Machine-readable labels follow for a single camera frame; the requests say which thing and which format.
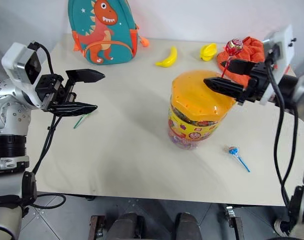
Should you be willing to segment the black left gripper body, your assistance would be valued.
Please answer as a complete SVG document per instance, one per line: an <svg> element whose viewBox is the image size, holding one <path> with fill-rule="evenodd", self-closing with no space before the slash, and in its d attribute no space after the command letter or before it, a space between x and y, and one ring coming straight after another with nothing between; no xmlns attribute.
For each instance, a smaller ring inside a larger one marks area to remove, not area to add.
<svg viewBox="0 0 304 240"><path fill-rule="evenodd" d="M44 112L69 112L75 103L76 94L72 92L75 81L68 79L63 85L63 77L58 74L42 75L35 91L41 100L40 109Z"/></svg>

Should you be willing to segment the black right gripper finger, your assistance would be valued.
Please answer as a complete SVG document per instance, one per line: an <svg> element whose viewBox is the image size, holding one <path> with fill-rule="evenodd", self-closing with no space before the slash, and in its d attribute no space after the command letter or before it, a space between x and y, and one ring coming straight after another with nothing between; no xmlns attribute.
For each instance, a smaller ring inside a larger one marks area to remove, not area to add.
<svg viewBox="0 0 304 240"><path fill-rule="evenodd" d="M212 91L237 99L243 93L243 86L221 77L209 77L203 80Z"/></svg>
<svg viewBox="0 0 304 240"><path fill-rule="evenodd" d="M229 62L227 70L238 75L250 75L250 72L255 65L255 62L245 61L242 59L233 59Z"/></svg>

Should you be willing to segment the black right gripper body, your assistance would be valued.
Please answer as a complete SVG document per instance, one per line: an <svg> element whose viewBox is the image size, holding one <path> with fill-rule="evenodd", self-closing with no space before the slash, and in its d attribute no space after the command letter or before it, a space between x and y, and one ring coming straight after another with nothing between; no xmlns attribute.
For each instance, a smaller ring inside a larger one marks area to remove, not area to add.
<svg viewBox="0 0 304 240"><path fill-rule="evenodd" d="M245 101L260 101L269 85L266 65L263 62L242 62L242 64L241 73L249 76L249 81L237 101L239 104L244 104Z"/></svg>

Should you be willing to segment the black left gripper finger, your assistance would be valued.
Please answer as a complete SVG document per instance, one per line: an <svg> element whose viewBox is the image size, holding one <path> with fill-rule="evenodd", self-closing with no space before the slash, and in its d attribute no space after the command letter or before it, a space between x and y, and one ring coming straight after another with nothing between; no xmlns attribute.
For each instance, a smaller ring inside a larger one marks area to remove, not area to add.
<svg viewBox="0 0 304 240"><path fill-rule="evenodd" d="M66 102L51 106L51 113L56 116L80 116L90 114L97 108L97 105L83 102Z"/></svg>
<svg viewBox="0 0 304 240"><path fill-rule="evenodd" d="M96 83L105 78L105 75L93 69L74 69L67 70L68 79L75 83Z"/></svg>

